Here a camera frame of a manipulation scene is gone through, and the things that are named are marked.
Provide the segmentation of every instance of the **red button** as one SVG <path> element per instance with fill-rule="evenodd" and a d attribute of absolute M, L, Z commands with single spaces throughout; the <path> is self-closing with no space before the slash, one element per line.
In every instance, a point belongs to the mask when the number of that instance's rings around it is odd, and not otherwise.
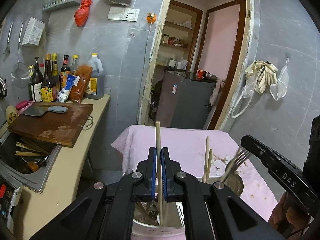
<path fill-rule="evenodd" d="M 0 198 L 3 198 L 5 193 L 5 184 L 2 184 L 1 188 L 0 188 Z"/>

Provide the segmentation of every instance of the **wooden cutting board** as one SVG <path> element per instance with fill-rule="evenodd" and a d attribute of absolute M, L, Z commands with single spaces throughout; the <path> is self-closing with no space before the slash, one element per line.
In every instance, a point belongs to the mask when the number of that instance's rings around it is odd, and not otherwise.
<path fill-rule="evenodd" d="M 52 112 L 45 113 L 42 117 L 21 114 L 8 126 L 9 132 L 16 133 L 31 139 L 62 144 L 73 147 L 93 110 L 91 104 L 74 103 L 45 103 L 36 102 L 36 106 L 64 106 L 68 108 L 65 114 Z"/>

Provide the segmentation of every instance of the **cooking oil jug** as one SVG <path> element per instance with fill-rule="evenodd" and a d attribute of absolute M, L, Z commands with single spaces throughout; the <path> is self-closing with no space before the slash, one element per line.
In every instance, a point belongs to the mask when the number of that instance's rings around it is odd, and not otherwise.
<path fill-rule="evenodd" d="M 100 99 L 104 94 L 104 72 L 101 60 L 98 59 L 98 53 L 92 53 L 88 64 L 93 68 L 93 70 L 90 81 L 87 85 L 85 97 L 91 99 Z"/>

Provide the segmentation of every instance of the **red plastic bag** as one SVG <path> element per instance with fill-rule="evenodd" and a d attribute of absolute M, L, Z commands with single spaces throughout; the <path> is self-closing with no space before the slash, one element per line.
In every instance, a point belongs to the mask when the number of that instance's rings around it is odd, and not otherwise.
<path fill-rule="evenodd" d="M 78 27 L 83 26 L 87 21 L 90 12 L 90 5 L 93 3 L 92 0 L 82 0 L 81 6 L 75 12 L 75 20 Z"/>

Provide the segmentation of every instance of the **kitchen counter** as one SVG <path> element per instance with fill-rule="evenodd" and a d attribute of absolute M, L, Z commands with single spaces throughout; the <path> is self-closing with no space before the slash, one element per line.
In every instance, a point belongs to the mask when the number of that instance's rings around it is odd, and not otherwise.
<path fill-rule="evenodd" d="M 20 204 L 17 218 L 14 220 L 14 236 L 17 240 L 29 240 L 75 200 L 84 160 L 109 100 L 110 95 L 104 95 L 99 100 L 85 98 L 82 101 L 84 104 L 93 104 L 93 126 L 81 131 L 73 148 L 61 148 L 42 193 L 24 187 L 23 203 Z M 0 135 L 6 127 L 7 124 L 0 129 Z"/>

